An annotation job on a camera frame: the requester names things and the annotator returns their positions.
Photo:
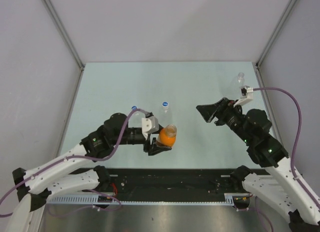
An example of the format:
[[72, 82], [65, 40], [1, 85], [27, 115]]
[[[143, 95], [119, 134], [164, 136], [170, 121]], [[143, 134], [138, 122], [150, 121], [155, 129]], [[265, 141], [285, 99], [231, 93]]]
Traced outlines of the orange bottle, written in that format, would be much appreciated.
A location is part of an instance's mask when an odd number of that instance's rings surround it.
[[161, 145], [173, 147], [176, 142], [177, 128], [170, 124], [163, 128], [157, 138], [157, 142]]

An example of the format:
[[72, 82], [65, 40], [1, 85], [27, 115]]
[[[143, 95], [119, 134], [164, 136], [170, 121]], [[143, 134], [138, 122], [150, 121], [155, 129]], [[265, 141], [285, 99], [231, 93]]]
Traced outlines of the clear plastic bottle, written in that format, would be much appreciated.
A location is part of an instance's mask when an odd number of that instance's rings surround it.
[[233, 100], [240, 98], [242, 96], [241, 88], [244, 84], [245, 74], [243, 72], [239, 72], [229, 83], [226, 90], [226, 97]]

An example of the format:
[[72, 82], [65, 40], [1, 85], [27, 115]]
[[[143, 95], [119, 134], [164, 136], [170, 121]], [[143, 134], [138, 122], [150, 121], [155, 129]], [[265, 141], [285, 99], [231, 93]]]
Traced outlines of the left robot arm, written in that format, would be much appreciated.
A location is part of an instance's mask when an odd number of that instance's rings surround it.
[[151, 112], [138, 110], [144, 117], [139, 127], [129, 127], [128, 115], [115, 113], [96, 131], [83, 138], [74, 148], [65, 154], [38, 166], [25, 170], [17, 168], [12, 176], [14, 189], [21, 202], [30, 196], [30, 210], [43, 207], [54, 196], [77, 190], [95, 190], [104, 192], [111, 185], [110, 175], [103, 166], [96, 166], [83, 174], [74, 175], [77, 169], [89, 162], [107, 161], [113, 157], [121, 145], [142, 145], [149, 156], [170, 151], [176, 141], [176, 131], [165, 134], [158, 119]]

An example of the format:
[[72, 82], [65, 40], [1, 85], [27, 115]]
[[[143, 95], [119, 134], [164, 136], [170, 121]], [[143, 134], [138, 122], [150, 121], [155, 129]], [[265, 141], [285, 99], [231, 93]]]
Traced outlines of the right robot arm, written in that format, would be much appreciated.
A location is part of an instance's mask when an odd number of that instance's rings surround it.
[[282, 187], [278, 190], [265, 184], [250, 169], [240, 166], [232, 173], [231, 188], [256, 195], [288, 222], [291, 231], [319, 231], [320, 209], [316, 205], [319, 197], [309, 186], [300, 185], [304, 179], [291, 167], [291, 158], [282, 144], [270, 135], [272, 123], [266, 112], [251, 109], [243, 114], [242, 106], [251, 101], [245, 97], [222, 98], [214, 104], [196, 107], [205, 122], [216, 118], [216, 126], [227, 125], [246, 144], [251, 160]]

